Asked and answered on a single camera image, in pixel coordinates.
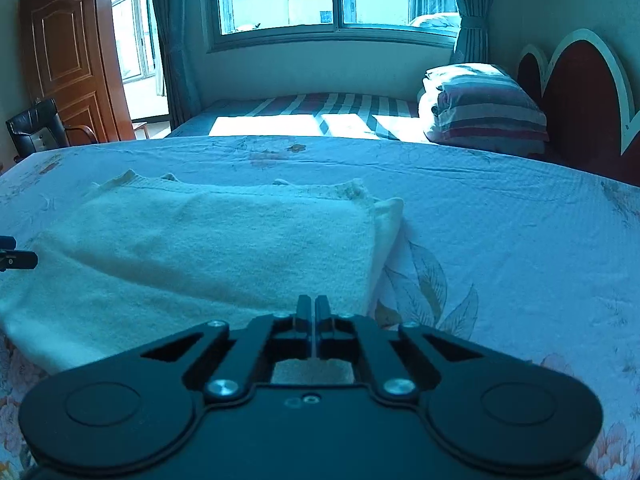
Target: wooden stool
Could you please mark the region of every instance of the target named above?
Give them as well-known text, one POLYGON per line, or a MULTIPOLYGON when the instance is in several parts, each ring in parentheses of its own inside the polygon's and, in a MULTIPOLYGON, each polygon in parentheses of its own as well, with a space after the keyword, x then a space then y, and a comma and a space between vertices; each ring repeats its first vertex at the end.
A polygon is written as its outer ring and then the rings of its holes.
POLYGON ((149 132, 146 129, 146 123, 133 123, 133 132, 135 133, 138 130, 143 130, 145 133, 145 137, 149 138, 149 132))

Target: headboard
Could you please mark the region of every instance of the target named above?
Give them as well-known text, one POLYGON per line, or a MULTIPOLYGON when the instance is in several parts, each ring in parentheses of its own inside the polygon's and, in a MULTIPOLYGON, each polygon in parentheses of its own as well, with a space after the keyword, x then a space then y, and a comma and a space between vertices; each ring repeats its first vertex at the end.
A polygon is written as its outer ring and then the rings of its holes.
POLYGON ((517 79, 546 114, 551 149, 564 164, 640 186, 640 114, 620 60, 602 38, 576 30, 551 61, 527 45, 517 79))

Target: open doorway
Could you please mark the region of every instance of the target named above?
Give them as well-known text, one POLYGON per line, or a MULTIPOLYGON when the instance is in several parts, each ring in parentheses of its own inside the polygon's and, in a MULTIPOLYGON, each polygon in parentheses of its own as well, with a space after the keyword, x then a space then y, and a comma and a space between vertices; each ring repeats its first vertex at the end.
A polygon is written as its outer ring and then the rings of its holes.
POLYGON ((152 0, 111 0, 120 75, 138 138, 170 133, 152 0))

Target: white towel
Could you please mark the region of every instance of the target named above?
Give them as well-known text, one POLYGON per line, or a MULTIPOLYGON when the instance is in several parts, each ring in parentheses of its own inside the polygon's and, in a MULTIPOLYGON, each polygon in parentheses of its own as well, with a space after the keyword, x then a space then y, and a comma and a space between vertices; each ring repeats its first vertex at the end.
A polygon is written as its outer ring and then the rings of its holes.
MULTIPOLYGON (((211 319, 236 329, 293 312, 300 294, 366 314, 401 217, 400 199, 358 181, 219 187, 128 171, 36 237, 35 270, 0 278, 0 323, 55 373, 211 319)), ((336 374, 305 367, 281 367, 277 381, 336 374)))

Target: bed sheet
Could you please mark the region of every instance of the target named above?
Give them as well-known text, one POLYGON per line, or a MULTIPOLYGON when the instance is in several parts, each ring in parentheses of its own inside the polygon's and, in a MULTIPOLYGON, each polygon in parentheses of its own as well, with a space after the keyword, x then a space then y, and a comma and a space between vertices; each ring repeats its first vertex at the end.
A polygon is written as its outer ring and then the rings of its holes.
MULTIPOLYGON (((605 410, 589 464, 604 478, 640 474, 640 189, 535 160, 431 144, 140 140, 30 156, 0 177, 0 233, 28 248, 92 182, 128 169, 224 186, 360 178, 379 198, 401 197, 404 224, 370 315, 384 312, 378 320, 389 326, 418 320, 579 378, 605 410)), ((10 272, 0 276, 10 279, 10 272)), ((13 475, 30 460, 17 410, 44 374, 7 341, 0 371, 0 474, 13 475)))
POLYGON ((246 135, 429 142, 422 131, 416 103, 345 93, 218 101, 168 137, 246 135))

